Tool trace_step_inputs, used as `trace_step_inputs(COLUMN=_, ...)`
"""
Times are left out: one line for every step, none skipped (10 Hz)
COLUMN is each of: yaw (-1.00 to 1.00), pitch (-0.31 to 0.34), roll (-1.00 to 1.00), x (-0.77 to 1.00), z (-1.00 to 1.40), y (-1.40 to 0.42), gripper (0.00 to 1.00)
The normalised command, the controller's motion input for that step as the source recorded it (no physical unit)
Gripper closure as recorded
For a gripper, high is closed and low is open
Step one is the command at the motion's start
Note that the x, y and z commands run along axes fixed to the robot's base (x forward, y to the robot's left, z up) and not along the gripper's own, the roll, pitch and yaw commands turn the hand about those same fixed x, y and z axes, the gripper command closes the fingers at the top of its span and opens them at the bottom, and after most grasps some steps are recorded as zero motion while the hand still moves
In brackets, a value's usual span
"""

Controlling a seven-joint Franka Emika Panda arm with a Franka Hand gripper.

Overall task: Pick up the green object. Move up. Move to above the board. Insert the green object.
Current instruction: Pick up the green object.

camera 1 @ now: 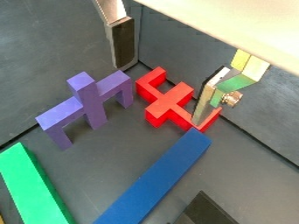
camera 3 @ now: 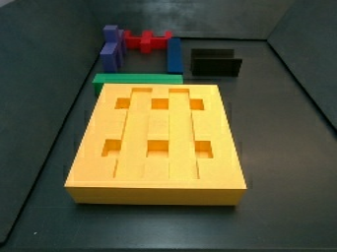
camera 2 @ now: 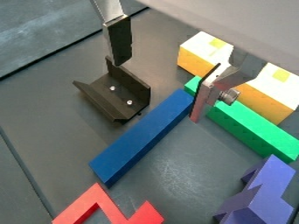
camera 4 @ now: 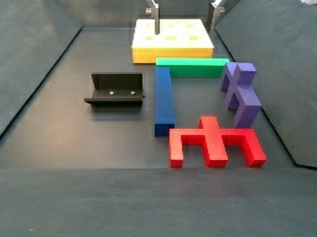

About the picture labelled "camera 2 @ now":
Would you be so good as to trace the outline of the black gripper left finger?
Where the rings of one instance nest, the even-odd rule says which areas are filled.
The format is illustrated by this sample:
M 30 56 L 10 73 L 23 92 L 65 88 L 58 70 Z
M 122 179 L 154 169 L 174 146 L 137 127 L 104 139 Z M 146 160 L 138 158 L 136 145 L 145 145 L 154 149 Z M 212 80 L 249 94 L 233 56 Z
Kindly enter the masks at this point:
M 132 58 L 130 17 L 124 13 L 118 0 L 89 0 L 106 38 L 109 55 L 116 67 Z

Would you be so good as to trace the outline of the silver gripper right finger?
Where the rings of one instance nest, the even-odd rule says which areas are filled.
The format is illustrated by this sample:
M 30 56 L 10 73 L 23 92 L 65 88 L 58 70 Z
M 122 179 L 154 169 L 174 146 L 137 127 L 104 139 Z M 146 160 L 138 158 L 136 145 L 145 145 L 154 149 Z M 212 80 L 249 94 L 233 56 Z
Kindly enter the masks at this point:
M 198 82 L 193 96 L 189 119 L 196 123 L 206 114 L 216 101 L 230 105 L 238 97 L 234 86 L 253 80 L 257 72 L 253 67 L 257 65 L 257 57 L 238 48 L 233 48 L 228 57 L 229 66 L 220 74 L 214 71 L 220 63 L 208 71 Z

